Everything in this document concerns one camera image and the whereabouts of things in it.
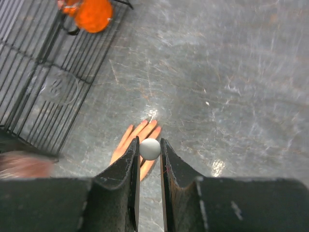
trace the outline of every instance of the white sphere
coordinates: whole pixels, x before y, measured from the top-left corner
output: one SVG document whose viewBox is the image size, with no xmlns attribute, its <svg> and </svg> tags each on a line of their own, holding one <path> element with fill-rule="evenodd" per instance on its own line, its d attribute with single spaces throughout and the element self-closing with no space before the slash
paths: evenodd
<svg viewBox="0 0 309 232">
<path fill-rule="evenodd" d="M 145 139 L 140 144 L 140 155 L 145 160 L 155 160 L 161 153 L 160 143 L 156 139 Z"/>
</svg>

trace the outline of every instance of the dish rack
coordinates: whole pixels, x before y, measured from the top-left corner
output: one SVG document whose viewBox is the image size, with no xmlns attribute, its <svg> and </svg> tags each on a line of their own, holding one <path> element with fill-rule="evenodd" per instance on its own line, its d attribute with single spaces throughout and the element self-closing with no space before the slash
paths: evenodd
<svg viewBox="0 0 309 232">
<path fill-rule="evenodd" d="M 72 36 L 63 23 L 74 28 L 74 20 L 63 15 L 56 1 L 0 1 L 0 134 L 59 157 L 118 28 L 133 8 L 129 1 L 111 4 L 113 18 L 104 31 Z M 67 86 L 74 98 L 66 104 L 40 95 L 46 79 L 61 72 L 76 78 L 76 85 Z"/>
</svg>

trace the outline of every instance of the orange toy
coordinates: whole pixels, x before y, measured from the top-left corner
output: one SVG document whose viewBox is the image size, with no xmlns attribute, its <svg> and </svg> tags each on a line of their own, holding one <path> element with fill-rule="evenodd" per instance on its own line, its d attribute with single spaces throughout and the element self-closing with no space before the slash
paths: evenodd
<svg viewBox="0 0 309 232">
<path fill-rule="evenodd" d="M 104 30 L 112 18 L 109 0 L 58 0 L 58 7 L 90 33 Z"/>
</svg>

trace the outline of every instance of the metal wire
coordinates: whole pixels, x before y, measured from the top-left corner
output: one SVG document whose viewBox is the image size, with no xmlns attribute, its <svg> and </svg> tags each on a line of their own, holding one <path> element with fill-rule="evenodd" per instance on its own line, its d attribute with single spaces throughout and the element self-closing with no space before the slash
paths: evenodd
<svg viewBox="0 0 309 232">
<path fill-rule="evenodd" d="M 74 124 L 100 66 L 124 19 L 129 3 L 111 2 L 113 18 L 100 33 L 69 36 L 62 29 L 56 1 L 0 1 L 0 125 L 21 140 L 56 156 Z M 66 24 L 74 25 L 67 17 Z M 44 99 L 48 78 L 69 72 L 70 104 Z"/>
</svg>

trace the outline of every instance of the scratched gray surface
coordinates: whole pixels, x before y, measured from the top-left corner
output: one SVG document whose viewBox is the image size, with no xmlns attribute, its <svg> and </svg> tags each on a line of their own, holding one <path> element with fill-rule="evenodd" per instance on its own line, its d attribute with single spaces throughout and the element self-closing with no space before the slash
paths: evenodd
<svg viewBox="0 0 309 232">
<path fill-rule="evenodd" d="M 136 0 L 82 107 L 57 176 L 105 169 L 130 123 L 153 116 L 206 176 L 309 185 L 309 2 Z M 163 231 L 159 163 L 140 231 Z"/>
</svg>

